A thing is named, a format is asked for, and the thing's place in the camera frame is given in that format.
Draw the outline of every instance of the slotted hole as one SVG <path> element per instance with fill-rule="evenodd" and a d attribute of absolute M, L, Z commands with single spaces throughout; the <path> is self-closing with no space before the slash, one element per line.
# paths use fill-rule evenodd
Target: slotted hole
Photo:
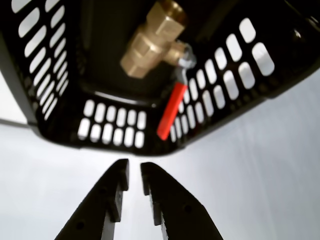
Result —
<path fill-rule="evenodd" d="M 42 81 L 42 83 L 40 84 L 37 92 L 36 92 L 36 96 L 39 97 L 42 92 L 44 91 L 44 89 L 46 88 L 46 86 L 48 85 L 49 81 L 50 81 L 51 75 L 48 74 L 45 79 Z"/>
<path fill-rule="evenodd" d="M 179 104 L 179 113 L 182 114 L 184 112 L 184 110 L 185 110 L 185 106 L 184 106 L 183 101 L 181 101 Z"/>
<path fill-rule="evenodd" d="M 178 117 L 175 118 L 174 124 L 176 129 L 176 136 L 178 139 L 180 139 L 182 137 L 182 130 L 181 130 L 181 122 Z"/>
<path fill-rule="evenodd" d="M 48 100 L 45 102 L 45 104 L 44 104 L 44 106 L 43 106 L 43 108 L 42 108 L 42 113 L 43 113 L 43 114 L 44 114 L 44 113 L 47 111 L 47 109 L 49 108 L 49 106 L 50 106 L 51 102 L 53 101 L 54 97 L 55 97 L 55 96 L 54 96 L 53 93 L 51 93 L 50 96 L 48 97 Z"/>
<path fill-rule="evenodd" d="M 226 100 L 224 97 L 224 92 L 222 91 L 222 87 L 217 85 L 213 90 L 213 95 L 215 98 L 216 105 L 219 109 L 223 109 L 226 105 Z"/>
<path fill-rule="evenodd" d="M 124 134 L 124 145 L 130 148 L 134 144 L 135 131 L 132 127 L 127 127 Z"/>
<path fill-rule="evenodd" d="M 238 62 L 242 57 L 242 50 L 236 35 L 230 34 L 226 39 L 226 46 L 234 62 Z"/>
<path fill-rule="evenodd" d="M 189 89 L 185 90 L 184 95 L 183 95 L 183 100 L 184 100 L 185 104 L 188 104 L 190 102 Z"/>
<path fill-rule="evenodd" d="M 55 58 L 59 56 L 59 54 L 61 53 L 61 51 L 64 49 L 65 46 L 66 46 L 66 39 L 63 38 L 54 51 Z"/>
<path fill-rule="evenodd" d="M 51 58 L 48 58 L 45 63 L 43 64 L 43 66 L 41 67 L 40 71 L 36 74 L 34 80 L 33 80 L 33 85 L 37 86 L 38 83 L 40 82 L 40 80 L 43 78 L 43 76 L 46 74 L 46 72 L 48 71 L 48 69 L 51 66 Z"/>
<path fill-rule="evenodd" d="M 184 134 L 187 134 L 189 131 L 187 116 L 183 115 L 181 117 L 182 131 Z"/>
<path fill-rule="evenodd" d="M 50 85 L 47 87 L 47 89 L 45 90 L 41 100 L 40 100 L 40 106 L 42 106 L 46 99 L 48 98 L 49 94 L 52 92 L 52 90 L 54 89 L 54 86 L 55 86 L 55 82 L 54 81 L 51 81 Z"/>
<path fill-rule="evenodd" d="M 141 149 L 145 143 L 145 134 L 142 131 L 138 131 L 135 134 L 134 145 L 137 149 Z"/>
<path fill-rule="evenodd" d="M 205 90 L 202 95 L 204 108 L 206 111 L 207 116 L 211 117 L 214 114 L 214 106 L 211 100 L 211 96 L 208 90 Z"/>
<path fill-rule="evenodd" d="M 214 67 L 214 63 L 211 59 L 208 59 L 204 64 L 206 75 L 211 84 L 214 84 L 217 81 L 217 73 Z"/>
<path fill-rule="evenodd" d="M 269 52 L 263 43 L 258 42 L 253 47 L 252 55 L 263 76 L 267 77 L 274 72 L 275 63 L 272 61 Z"/>
<path fill-rule="evenodd" d="M 235 100 L 239 96 L 239 90 L 232 71 L 228 70 L 223 75 L 223 81 L 231 100 Z"/>
<path fill-rule="evenodd" d="M 110 123 L 104 125 L 103 134 L 102 134 L 102 142 L 104 144 L 109 144 L 111 142 L 113 127 Z"/>
<path fill-rule="evenodd" d="M 177 140 L 177 136 L 176 136 L 176 129 L 174 126 L 171 126 L 170 128 L 170 136 L 171 136 L 171 142 L 175 143 Z"/>
<path fill-rule="evenodd" d="M 120 108 L 118 116 L 116 118 L 116 124 L 118 127 L 123 127 L 126 123 L 127 111 L 124 108 Z"/>
<path fill-rule="evenodd" d="M 62 86 L 62 88 L 61 88 L 61 90 L 60 90 L 60 92 L 59 92 L 59 96 L 62 96 L 62 94 L 64 94 L 64 92 L 65 92 L 65 90 L 66 90 L 66 88 L 67 88 L 67 86 L 68 86 L 68 83 L 69 83 L 68 80 L 66 80 L 66 81 L 64 82 L 64 84 L 63 84 L 63 86 Z"/>
<path fill-rule="evenodd" d="M 255 85 L 256 80 L 249 63 L 241 63 L 238 71 L 244 87 L 246 89 L 251 89 Z"/>
<path fill-rule="evenodd" d="M 65 6 L 61 6 L 51 19 L 51 28 L 53 29 L 65 14 Z"/>
<path fill-rule="evenodd" d="M 202 71 L 202 69 L 199 69 L 196 72 L 196 80 L 198 82 L 198 86 L 200 89 L 204 89 L 206 86 L 206 79 L 205 79 L 205 74 L 204 71 Z"/>
<path fill-rule="evenodd" d="M 101 134 L 101 126 L 99 124 L 95 124 L 91 128 L 91 133 L 90 133 L 90 140 L 93 143 L 96 143 L 100 139 L 100 134 Z"/>
<path fill-rule="evenodd" d="M 62 78 L 60 79 L 60 81 L 58 82 L 58 84 L 56 85 L 55 90 L 56 90 L 57 92 L 59 92 L 60 88 L 61 88 L 62 85 L 65 83 L 65 80 L 67 79 L 67 77 L 68 77 L 68 72 L 66 71 L 66 72 L 63 74 L 63 76 L 62 76 Z"/>
<path fill-rule="evenodd" d="M 112 123 L 116 119 L 116 107 L 115 106 L 109 106 L 108 112 L 106 113 L 106 119 L 110 123 Z"/>
<path fill-rule="evenodd" d="M 58 61 L 56 61 L 54 67 L 53 67 L 53 73 L 55 74 L 58 69 L 60 68 L 61 64 L 64 62 L 67 56 L 67 51 L 64 51 L 61 56 L 59 57 Z"/>
<path fill-rule="evenodd" d="M 67 69 L 67 66 L 68 66 L 68 63 L 65 61 L 57 74 L 57 80 L 59 80 L 61 78 L 62 74 L 64 74 L 64 72 Z"/>
<path fill-rule="evenodd" d="M 191 129 L 196 127 L 196 119 L 194 114 L 194 109 L 191 105 L 186 108 L 186 114 L 188 115 L 189 126 Z"/>
<path fill-rule="evenodd" d="M 66 30 L 66 24 L 63 23 L 57 31 L 54 33 L 54 35 L 50 39 L 50 48 L 53 48 L 53 46 L 57 43 L 57 41 L 61 38 L 61 36 L 64 34 Z"/>
<path fill-rule="evenodd" d="M 239 30 L 247 44 L 251 43 L 256 38 L 256 30 L 249 18 L 245 18 L 241 21 Z"/>
<path fill-rule="evenodd" d="M 140 130 L 145 129 L 146 123 L 147 123 L 147 114 L 144 111 L 139 112 L 138 122 L 137 122 L 138 129 L 140 129 Z"/>
<path fill-rule="evenodd" d="M 38 54 L 34 57 L 34 59 L 32 60 L 31 64 L 30 64 L 30 73 L 32 74 L 36 68 L 39 66 L 39 64 L 41 63 L 41 61 L 45 58 L 46 56 L 46 48 L 42 48 Z"/>
<path fill-rule="evenodd" d="M 195 104 L 195 114 L 196 114 L 196 118 L 198 119 L 198 122 L 202 124 L 205 120 L 205 116 L 204 116 L 204 110 L 202 109 L 200 102 L 197 102 Z"/>
<path fill-rule="evenodd" d="M 36 25 L 36 23 L 39 21 L 39 18 L 40 11 L 39 8 L 36 7 L 20 23 L 18 29 L 19 37 L 23 38 Z"/>
<path fill-rule="evenodd" d="M 83 118 L 80 122 L 78 129 L 78 138 L 80 140 L 85 140 L 89 133 L 90 120 L 87 118 Z"/>
<path fill-rule="evenodd" d="M 137 112 L 135 110 L 130 110 L 128 113 L 128 124 L 133 126 L 136 124 Z"/>
<path fill-rule="evenodd" d="M 56 107 L 56 105 L 57 105 L 57 101 L 58 101 L 58 99 L 55 98 L 55 99 L 53 100 L 53 102 L 51 103 L 48 111 L 46 112 L 46 114 L 45 114 L 45 116 L 44 116 L 44 120 L 45 120 L 45 121 L 48 120 L 48 118 L 50 117 L 52 111 L 55 109 L 55 107 Z"/>
<path fill-rule="evenodd" d="M 198 90 L 197 90 L 197 85 L 194 78 L 192 78 L 189 81 L 189 89 L 190 89 L 190 93 L 193 101 L 196 101 L 198 99 Z"/>
<path fill-rule="evenodd" d="M 36 49 L 36 47 L 42 42 L 47 33 L 46 26 L 42 26 L 40 30 L 33 36 L 33 38 L 27 43 L 24 49 L 24 55 L 29 57 L 30 54 Z"/>
<path fill-rule="evenodd" d="M 60 0 L 46 0 L 45 1 L 45 11 L 49 12 Z"/>
<path fill-rule="evenodd" d="M 227 58 L 226 58 L 225 52 L 224 52 L 224 50 L 222 49 L 222 47 L 219 47 L 219 48 L 215 51 L 214 57 L 215 57 L 215 60 L 216 60 L 217 65 L 218 65 L 218 68 L 219 68 L 220 70 L 225 69 L 226 66 L 227 66 Z"/>
<path fill-rule="evenodd" d="M 122 144 L 123 137 L 124 137 L 124 131 L 120 128 L 117 128 L 114 131 L 113 144 L 116 146 L 120 146 Z"/>
<path fill-rule="evenodd" d="M 106 105 L 104 105 L 103 103 L 99 103 L 96 106 L 94 120 L 97 123 L 102 123 L 103 122 L 103 120 L 105 118 L 105 111 L 106 111 Z"/>
<path fill-rule="evenodd" d="M 11 8 L 12 11 L 16 14 L 21 9 L 23 9 L 31 0 L 12 0 Z"/>
<path fill-rule="evenodd" d="M 87 100 L 84 105 L 83 114 L 86 117 L 91 117 L 94 114 L 95 102 L 91 99 Z"/>

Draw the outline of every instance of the brass ball valve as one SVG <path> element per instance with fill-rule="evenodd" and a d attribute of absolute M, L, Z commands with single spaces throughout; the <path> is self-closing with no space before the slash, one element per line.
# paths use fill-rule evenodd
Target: brass ball valve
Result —
<path fill-rule="evenodd" d="M 190 47 L 176 39 L 187 21 L 186 13 L 175 1 L 157 1 L 146 16 L 146 22 L 134 33 L 121 59 L 126 74 L 142 79 L 161 61 L 173 66 L 185 65 L 184 57 Z"/>

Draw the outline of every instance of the basket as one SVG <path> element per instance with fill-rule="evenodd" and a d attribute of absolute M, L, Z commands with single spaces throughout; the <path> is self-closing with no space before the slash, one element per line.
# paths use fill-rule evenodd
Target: basket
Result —
<path fill-rule="evenodd" d="M 64 146 L 161 156 L 272 99 L 320 66 L 317 0 L 181 0 L 179 37 L 197 56 L 162 141 L 173 89 L 162 63 L 145 79 L 120 59 L 149 0 L 2 0 L 0 70 L 36 134 Z"/>

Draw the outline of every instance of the hexagonal nut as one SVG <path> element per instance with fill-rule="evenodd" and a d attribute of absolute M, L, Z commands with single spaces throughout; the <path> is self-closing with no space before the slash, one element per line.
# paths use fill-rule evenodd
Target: hexagonal nut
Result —
<path fill-rule="evenodd" d="M 187 15 L 176 2 L 171 0 L 164 2 L 168 3 L 167 5 L 171 4 L 171 6 L 166 7 L 156 2 L 146 16 L 146 21 L 148 27 L 156 35 L 166 39 L 168 42 L 173 42 L 185 29 L 185 21 L 182 19 L 187 18 Z"/>
<path fill-rule="evenodd" d="M 132 78 L 143 79 L 149 72 L 149 69 L 142 68 L 136 65 L 136 63 L 132 60 L 132 58 L 128 54 L 125 54 L 123 56 L 120 64 L 123 70 L 125 71 L 125 73 Z"/>

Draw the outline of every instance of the gray surface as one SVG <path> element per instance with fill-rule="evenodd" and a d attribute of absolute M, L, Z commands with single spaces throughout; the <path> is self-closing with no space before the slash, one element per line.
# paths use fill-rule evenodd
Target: gray surface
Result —
<path fill-rule="evenodd" d="M 320 239 L 320 71 L 187 147 L 154 161 L 206 207 L 225 240 Z M 0 239 L 52 240 L 125 155 L 57 146 L 0 125 Z M 136 157 L 115 240 L 160 240 Z"/>

